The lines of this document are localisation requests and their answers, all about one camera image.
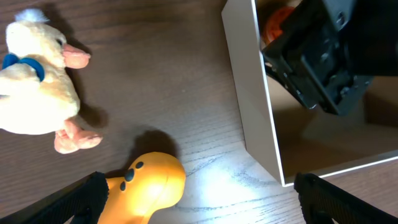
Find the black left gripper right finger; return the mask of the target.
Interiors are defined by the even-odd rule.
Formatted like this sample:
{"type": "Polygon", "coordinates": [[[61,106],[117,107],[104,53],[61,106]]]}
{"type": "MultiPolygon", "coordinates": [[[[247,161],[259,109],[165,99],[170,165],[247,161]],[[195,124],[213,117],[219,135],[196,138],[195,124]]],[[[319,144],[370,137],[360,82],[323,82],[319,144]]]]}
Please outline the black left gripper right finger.
{"type": "Polygon", "coordinates": [[[397,224],[397,218],[315,174],[298,173],[294,189],[306,224],[397,224]]]}

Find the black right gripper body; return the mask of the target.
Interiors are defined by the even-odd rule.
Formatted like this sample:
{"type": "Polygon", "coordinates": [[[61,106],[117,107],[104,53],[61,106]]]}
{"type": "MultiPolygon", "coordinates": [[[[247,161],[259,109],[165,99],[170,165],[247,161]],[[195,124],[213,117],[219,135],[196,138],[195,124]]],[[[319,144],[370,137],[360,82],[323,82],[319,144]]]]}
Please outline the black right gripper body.
{"type": "Polygon", "coordinates": [[[303,107],[346,115],[363,97],[373,77],[348,70],[341,33],[355,1],[274,1],[262,19],[283,6],[294,11],[281,23],[283,33],[262,50],[267,74],[303,107]]]}

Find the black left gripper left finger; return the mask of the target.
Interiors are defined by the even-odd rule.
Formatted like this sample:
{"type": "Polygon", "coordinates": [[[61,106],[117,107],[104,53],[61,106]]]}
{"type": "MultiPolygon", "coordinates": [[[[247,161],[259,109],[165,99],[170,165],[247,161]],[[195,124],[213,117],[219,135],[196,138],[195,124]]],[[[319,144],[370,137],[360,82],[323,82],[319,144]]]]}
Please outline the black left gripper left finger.
{"type": "Polygon", "coordinates": [[[108,199],[105,175],[94,172],[75,183],[1,218],[1,224],[97,224],[108,199]]]}

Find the orange round wheel toy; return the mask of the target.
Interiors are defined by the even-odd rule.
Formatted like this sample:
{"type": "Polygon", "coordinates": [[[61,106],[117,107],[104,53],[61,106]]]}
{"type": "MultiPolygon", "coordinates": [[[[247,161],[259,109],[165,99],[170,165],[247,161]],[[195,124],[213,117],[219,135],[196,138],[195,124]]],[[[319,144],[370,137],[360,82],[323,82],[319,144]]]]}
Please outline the orange round wheel toy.
{"type": "Polygon", "coordinates": [[[262,31],[262,39],[265,44],[269,44],[276,40],[283,31],[280,28],[281,23],[283,23],[286,18],[294,11],[294,7],[283,6],[275,10],[266,20],[264,29],[262,31]]]}

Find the orange plastic duck toy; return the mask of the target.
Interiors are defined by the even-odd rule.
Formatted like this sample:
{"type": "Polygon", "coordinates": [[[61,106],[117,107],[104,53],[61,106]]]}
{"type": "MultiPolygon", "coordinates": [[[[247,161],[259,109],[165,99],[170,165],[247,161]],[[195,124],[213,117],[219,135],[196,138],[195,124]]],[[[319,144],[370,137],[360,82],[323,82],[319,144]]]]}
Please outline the orange plastic duck toy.
{"type": "Polygon", "coordinates": [[[186,173],[170,154],[149,152],[139,156],[122,176],[106,178],[104,209],[96,223],[148,223],[158,210],[174,206],[183,195],[186,173]]]}

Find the white cardboard box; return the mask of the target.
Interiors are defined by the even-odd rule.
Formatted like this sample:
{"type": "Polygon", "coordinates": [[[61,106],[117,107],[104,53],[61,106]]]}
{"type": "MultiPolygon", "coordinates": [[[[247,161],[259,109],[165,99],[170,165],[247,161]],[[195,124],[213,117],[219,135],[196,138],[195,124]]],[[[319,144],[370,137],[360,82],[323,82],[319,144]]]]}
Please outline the white cardboard box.
{"type": "Polygon", "coordinates": [[[303,107],[267,74],[262,19],[274,1],[228,0],[224,31],[247,152],[284,186],[397,158],[397,75],[375,76],[348,114],[303,107]]]}

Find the plush yellow duck toy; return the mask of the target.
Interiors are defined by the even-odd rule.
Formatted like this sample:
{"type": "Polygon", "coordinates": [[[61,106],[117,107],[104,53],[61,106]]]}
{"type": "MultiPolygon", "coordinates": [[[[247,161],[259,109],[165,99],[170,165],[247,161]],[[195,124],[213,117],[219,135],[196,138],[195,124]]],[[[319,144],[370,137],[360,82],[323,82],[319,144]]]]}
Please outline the plush yellow duck toy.
{"type": "Polygon", "coordinates": [[[54,133],[61,154],[96,147],[102,136],[75,121],[80,99],[66,69],[81,69],[91,55],[68,44],[40,9],[25,9],[6,27],[8,53],[1,67],[1,129],[15,134],[54,133]]]}

